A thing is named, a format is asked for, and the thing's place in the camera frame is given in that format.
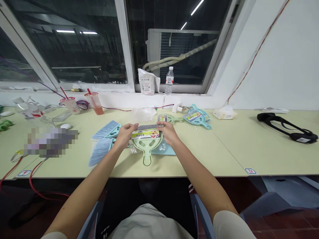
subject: ceiling light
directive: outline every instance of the ceiling light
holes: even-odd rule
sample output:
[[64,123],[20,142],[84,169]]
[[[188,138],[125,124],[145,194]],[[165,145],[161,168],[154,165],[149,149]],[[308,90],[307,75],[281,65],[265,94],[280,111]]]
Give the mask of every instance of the ceiling light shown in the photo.
[[65,31],[65,30],[56,30],[57,32],[62,32],[62,33],[75,33],[74,31]]
[[187,22],[185,22],[185,24],[182,26],[181,30],[183,30],[183,28],[185,27],[186,23],[187,23]]
[[95,32],[80,32],[81,34],[83,33],[83,34],[97,34],[97,33],[95,33]]
[[194,11],[192,12],[191,16],[196,12],[197,8],[202,4],[204,0],[201,0],[200,3],[197,5],[197,7],[194,9]]

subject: hand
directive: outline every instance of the hand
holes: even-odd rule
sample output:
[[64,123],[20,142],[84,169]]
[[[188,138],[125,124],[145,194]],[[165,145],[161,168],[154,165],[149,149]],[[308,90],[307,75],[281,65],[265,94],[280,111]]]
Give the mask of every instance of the hand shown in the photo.
[[129,145],[133,131],[137,129],[139,124],[126,124],[120,128],[119,135],[116,138],[114,146],[119,147],[121,150]]
[[175,132],[174,126],[171,123],[159,121],[157,124],[164,125],[164,127],[157,127],[157,129],[163,132],[166,143],[172,146],[172,144],[180,142],[180,139]]

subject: white wall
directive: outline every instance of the white wall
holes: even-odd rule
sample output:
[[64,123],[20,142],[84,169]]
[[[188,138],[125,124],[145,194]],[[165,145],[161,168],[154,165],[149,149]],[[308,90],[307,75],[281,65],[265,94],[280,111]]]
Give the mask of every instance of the white wall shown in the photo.
[[[223,106],[238,86],[284,3],[256,0],[226,66],[223,69],[223,59],[217,70],[209,91],[214,108]],[[288,3],[230,105],[235,109],[319,110],[318,10],[318,0]],[[233,35],[238,35],[236,26]]]

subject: glass pane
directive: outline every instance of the glass pane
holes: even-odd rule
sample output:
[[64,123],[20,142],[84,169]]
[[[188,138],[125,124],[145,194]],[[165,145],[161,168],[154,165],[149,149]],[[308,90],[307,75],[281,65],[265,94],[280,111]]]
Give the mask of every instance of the glass pane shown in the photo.
[[[217,39],[229,3],[230,0],[126,0],[134,67],[142,68],[148,62],[166,57],[179,57]],[[216,41],[212,43],[172,65],[174,84],[203,83]],[[165,83],[168,66],[152,72]]]
[[6,0],[61,82],[127,84],[114,0]]
[[0,57],[0,81],[35,82],[36,79],[42,82],[39,76],[28,64],[27,60],[1,28]]

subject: window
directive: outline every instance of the window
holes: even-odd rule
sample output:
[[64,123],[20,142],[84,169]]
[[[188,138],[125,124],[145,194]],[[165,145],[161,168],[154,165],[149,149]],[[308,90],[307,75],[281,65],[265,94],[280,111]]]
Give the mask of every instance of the window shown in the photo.
[[6,0],[59,82],[127,84],[114,0]]
[[172,65],[173,92],[205,93],[239,1],[0,0],[0,87],[139,92],[145,67],[163,92]]
[[172,65],[158,68],[157,63],[146,69],[165,84],[171,65],[175,74],[173,92],[204,93],[230,27],[230,11],[235,2],[126,0],[126,6],[134,69],[143,68],[148,62],[188,53],[190,56]]
[[29,65],[13,42],[8,38],[5,32],[0,28],[0,81],[16,82],[34,82],[32,78],[42,81],[34,69]]

